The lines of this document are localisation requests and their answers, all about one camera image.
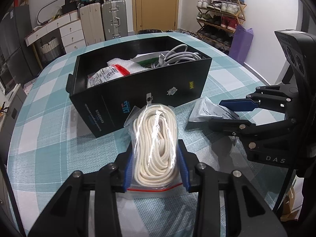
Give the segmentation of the white foil pouch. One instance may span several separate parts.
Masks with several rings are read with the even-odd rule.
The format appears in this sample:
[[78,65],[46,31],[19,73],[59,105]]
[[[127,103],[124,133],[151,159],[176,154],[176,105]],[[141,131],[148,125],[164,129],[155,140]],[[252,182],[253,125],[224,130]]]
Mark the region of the white foil pouch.
[[210,119],[231,119],[239,120],[237,113],[230,109],[214,104],[209,98],[202,97],[197,99],[190,114],[189,122],[207,122]]

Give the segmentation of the white foam sheet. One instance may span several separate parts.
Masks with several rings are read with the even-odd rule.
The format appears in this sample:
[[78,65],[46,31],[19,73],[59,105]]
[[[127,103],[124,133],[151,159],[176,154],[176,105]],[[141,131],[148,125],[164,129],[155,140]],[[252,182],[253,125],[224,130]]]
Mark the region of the white foam sheet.
[[112,60],[109,60],[107,62],[107,64],[108,64],[108,66],[116,65],[116,64],[120,65],[123,68],[125,68],[126,70],[128,70],[131,74],[138,73],[138,72],[141,72],[141,71],[145,71],[145,70],[148,69],[146,67],[142,67],[138,63],[135,63],[135,62],[133,62],[131,60],[123,60],[123,59],[120,59],[120,58],[114,58]]

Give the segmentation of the red-edged zip bag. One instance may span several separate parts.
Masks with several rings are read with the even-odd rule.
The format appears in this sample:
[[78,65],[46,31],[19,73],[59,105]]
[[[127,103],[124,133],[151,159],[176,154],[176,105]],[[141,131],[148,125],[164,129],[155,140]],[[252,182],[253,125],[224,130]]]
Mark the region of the red-edged zip bag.
[[119,64],[107,66],[89,75],[87,79],[87,88],[94,87],[108,81],[130,75],[130,72]]

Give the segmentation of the purple bag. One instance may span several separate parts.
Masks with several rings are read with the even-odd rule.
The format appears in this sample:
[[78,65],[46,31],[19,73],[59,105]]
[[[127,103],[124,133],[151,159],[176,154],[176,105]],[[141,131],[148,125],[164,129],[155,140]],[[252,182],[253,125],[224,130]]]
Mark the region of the purple bag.
[[253,37],[252,28],[246,29],[242,25],[238,25],[233,35],[229,57],[243,65],[248,56]]

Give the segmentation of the teal checked tablecloth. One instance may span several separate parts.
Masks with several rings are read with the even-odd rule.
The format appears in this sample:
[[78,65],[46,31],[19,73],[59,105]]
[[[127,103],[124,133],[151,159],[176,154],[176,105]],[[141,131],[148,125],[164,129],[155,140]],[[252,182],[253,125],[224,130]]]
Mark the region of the teal checked tablecloth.
[[[96,138],[87,128],[66,92],[69,74],[80,54],[111,45],[98,43],[50,63],[31,88],[17,117],[7,171],[25,231],[69,175],[94,172],[113,162],[130,142],[125,130]],[[194,103],[175,109],[178,135],[189,152],[221,172],[240,170],[273,207],[287,170],[249,162],[241,143],[213,133],[206,125],[190,124]],[[191,236],[197,195],[182,187],[166,196],[119,198],[123,236]]]

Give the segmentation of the wooden shoe rack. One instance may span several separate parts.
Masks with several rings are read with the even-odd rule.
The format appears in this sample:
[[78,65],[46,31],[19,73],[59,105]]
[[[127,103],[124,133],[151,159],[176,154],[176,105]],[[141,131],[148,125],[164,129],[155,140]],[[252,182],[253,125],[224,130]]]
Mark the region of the wooden shoe rack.
[[197,37],[228,54],[235,31],[245,22],[245,0],[198,0]]

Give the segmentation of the grey side cabinet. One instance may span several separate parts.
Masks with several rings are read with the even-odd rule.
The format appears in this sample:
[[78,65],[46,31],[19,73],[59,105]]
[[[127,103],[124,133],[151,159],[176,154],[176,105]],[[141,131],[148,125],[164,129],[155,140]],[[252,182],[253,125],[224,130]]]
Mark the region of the grey side cabinet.
[[8,151],[10,148],[10,142],[14,126],[17,121],[17,117],[20,113],[21,107],[25,102],[27,95],[24,92],[21,84],[16,84],[14,89],[6,96],[1,92],[1,105],[5,102],[5,108],[7,113],[1,116],[1,160],[4,164],[7,164]]

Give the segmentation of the wooden door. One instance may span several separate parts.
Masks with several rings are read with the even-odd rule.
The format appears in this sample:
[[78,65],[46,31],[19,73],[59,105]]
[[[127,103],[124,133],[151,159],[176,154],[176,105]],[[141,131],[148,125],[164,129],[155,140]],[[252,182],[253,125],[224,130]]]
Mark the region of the wooden door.
[[147,29],[176,30],[179,0],[132,0],[133,28],[136,34]]

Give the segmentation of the black cardboard box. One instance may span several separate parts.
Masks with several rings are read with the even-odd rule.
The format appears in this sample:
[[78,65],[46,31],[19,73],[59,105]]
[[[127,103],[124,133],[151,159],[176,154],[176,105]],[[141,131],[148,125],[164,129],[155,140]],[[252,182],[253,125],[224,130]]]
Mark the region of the black cardboard box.
[[202,95],[212,58],[200,52],[201,60],[131,73],[104,84],[88,87],[88,75],[96,73],[114,58],[132,59],[140,54],[168,51],[182,42],[171,36],[146,37],[118,42],[77,57],[68,76],[66,91],[77,112],[95,137],[123,128],[130,111],[148,103],[173,107]]

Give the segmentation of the silver suitcase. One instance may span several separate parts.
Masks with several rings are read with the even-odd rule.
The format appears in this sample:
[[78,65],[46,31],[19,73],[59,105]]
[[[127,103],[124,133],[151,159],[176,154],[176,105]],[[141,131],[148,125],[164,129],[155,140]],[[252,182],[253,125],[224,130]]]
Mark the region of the silver suitcase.
[[112,0],[101,5],[103,30],[106,40],[128,36],[126,2]]

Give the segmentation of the dark grey refrigerator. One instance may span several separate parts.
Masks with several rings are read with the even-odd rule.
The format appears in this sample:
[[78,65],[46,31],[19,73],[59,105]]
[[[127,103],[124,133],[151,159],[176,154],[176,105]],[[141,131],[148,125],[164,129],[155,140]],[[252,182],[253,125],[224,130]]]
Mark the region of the dark grey refrigerator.
[[41,71],[33,49],[25,42],[31,31],[29,5],[13,8],[1,21],[1,84],[6,93]]

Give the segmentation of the woven laundry basket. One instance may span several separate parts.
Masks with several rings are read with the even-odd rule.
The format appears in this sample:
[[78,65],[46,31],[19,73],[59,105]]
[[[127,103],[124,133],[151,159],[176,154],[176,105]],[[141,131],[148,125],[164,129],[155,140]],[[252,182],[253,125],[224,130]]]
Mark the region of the woven laundry basket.
[[58,38],[53,38],[40,47],[46,62],[51,62],[62,55],[62,48]]

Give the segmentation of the beige suitcase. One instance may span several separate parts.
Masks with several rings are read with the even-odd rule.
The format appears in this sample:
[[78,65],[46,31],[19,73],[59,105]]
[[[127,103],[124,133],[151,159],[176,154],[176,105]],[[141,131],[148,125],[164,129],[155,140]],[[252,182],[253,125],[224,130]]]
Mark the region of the beige suitcase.
[[79,14],[86,45],[104,42],[101,4],[93,3],[83,6],[79,9]]

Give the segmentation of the white drawer desk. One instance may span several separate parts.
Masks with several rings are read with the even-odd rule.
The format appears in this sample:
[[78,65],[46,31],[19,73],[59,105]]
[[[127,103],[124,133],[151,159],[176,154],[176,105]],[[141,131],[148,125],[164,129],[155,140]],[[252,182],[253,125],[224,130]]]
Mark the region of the white drawer desk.
[[61,46],[66,54],[85,47],[86,42],[78,11],[64,14],[37,28],[37,30],[25,37],[25,42],[27,46],[30,46],[38,40],[44,41],[52,37],[61,41]]

